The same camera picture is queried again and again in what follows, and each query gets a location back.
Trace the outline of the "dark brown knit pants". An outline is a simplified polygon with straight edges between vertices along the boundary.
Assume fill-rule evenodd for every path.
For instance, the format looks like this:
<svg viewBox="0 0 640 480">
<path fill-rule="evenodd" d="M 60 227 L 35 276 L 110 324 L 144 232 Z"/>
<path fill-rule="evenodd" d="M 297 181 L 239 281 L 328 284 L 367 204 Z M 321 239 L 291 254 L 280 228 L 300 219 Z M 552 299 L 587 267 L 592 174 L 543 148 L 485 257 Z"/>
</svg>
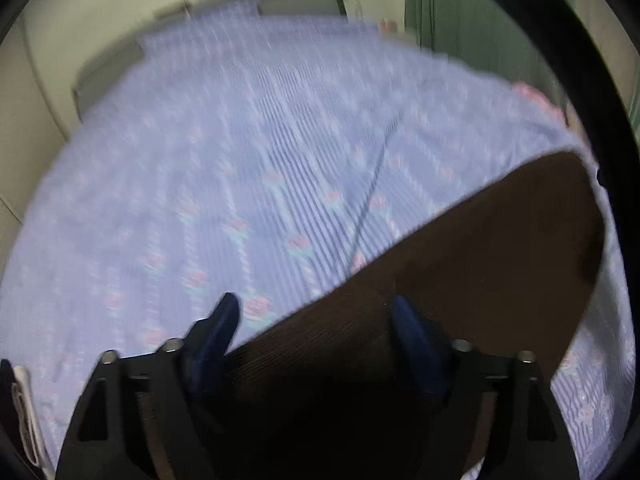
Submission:
<svg viewBox="0 0 640 480">
<path fill-rule="evenodd" d="M 480 352 L 533 352 L 550 386 L 603 239 L 576 155 L 514 170 L 228 354 L 201 403 L 199 479 L 431 479 L 425 400 L 399 356 L 393 298 Z M 464 472 L 482 464 L 494 404 L 485 394 Z"/>
</svg>

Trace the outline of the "cream folded garment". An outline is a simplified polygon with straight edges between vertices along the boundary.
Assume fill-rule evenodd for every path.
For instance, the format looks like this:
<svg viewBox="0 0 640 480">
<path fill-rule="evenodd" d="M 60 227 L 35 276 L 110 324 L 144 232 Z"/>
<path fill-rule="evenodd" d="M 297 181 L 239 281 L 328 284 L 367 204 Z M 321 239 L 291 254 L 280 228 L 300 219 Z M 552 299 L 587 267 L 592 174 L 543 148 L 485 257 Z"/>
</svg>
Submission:
<svg viewBox="0 0 640 480">
<path fill-rule="evenodd" d="M 55 479 L 49 453 L 39 426 L 32 398 L 30 374 L 26 367 L 13 367 L 14 382 L 11 386 L 12 401 L 16 409 L 18 420 L 18 434 L 20 435 L 26 458 L 32 466 L 39 469 L 47 480 Z"/>
</svg>

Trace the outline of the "black folded garment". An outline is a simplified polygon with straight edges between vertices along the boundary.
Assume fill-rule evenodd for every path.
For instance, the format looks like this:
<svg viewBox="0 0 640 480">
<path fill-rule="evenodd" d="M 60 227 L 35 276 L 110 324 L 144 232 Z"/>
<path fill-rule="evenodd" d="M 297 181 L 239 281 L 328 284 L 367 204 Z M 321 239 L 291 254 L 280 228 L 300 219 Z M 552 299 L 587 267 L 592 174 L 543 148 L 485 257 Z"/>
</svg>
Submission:
<svg viewBox="0 0 640 480">
<path fill-rule="evenodd" d="M 27 415 L 22 388 L 8 360 L 1 360 L 1 430 L 15 453 L 29 464 Z"/>
</svg>

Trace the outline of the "lavender floral bed sheet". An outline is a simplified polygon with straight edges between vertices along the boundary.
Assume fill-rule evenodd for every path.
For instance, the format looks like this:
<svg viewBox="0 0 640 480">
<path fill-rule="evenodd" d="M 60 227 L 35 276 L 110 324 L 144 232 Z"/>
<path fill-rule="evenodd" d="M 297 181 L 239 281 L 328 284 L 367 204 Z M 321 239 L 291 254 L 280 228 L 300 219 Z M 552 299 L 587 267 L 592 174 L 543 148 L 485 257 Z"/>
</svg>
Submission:
<svg viewBox="0 0 640 480">
<path fill-rule="evenodd" d="M 595 479 L 623 442 L 636 345 L 620 246 L 588 145 L 500 78 L 344 18 L 242 4 L 152 32 L 42 179 L 1 286 L 1 356 L 32 374 L 56 468 L 101 354 L 154 352 L 224 294 L 224 355 L 328 296 L 521 166 L 585 166 L 602 260 L 550 380 Z"/>
</svg>

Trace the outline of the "pink cloth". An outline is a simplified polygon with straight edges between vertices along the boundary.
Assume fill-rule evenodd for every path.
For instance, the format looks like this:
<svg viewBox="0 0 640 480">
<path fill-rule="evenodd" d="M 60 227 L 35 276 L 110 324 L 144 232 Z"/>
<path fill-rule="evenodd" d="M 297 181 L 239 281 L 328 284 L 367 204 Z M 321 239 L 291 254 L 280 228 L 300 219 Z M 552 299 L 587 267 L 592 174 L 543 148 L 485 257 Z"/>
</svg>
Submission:
<svg viewBox="0 0 640 480">
<path fill-rule="evenodd" d="M 544 92 L 526 84 L 524 81 L 517 81 L 512 84 L 512 88 L 521 96 L 525 96 L 529 101 L 534 102 L 543 112 L 550 117 L 562 122 L 564 126 L 577 133 L 582 133 L 582 122 L 578 118 L 574 106 L 570 101 L 562 105 L 553 104 Z"/>
</svg>

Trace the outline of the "green curtain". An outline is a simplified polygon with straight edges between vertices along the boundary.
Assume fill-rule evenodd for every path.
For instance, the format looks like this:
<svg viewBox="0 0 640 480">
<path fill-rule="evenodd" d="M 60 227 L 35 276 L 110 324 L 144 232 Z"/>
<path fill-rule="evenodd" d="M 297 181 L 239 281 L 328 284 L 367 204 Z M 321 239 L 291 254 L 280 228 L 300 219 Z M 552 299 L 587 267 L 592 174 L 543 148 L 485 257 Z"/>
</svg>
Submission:
<svg viewBox="0 0 640 480">
<path fill-rule="evenodd" d="M 405 29 L 421 47 L 476 70 L 525 82 L 562 107 L 566 94 L 518 24 L 494 0 L 405 0 Z"/>
</svg>

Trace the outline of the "grey upholstered headboard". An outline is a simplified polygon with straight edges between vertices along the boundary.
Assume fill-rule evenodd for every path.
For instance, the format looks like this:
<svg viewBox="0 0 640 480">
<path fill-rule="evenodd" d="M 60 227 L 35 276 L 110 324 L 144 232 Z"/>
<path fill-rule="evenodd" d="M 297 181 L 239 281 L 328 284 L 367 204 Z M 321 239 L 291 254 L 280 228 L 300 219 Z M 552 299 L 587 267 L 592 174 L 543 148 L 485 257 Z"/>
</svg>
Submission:
<svg viewBox="0 0 640 480">
<path fill-rule="evenodd" d="M 84 119 L 130 67 L 144 58 L 141 38 L 190 22 L 240 0 L 181 0 L 163 6 L 153 17 L 108 44 L 82 66 L 75 87 L 74 103 L 79 119 Z M 324 15 L 346 18 L 344 0 L 250 0 L 260 15 Z"/>
</svg>

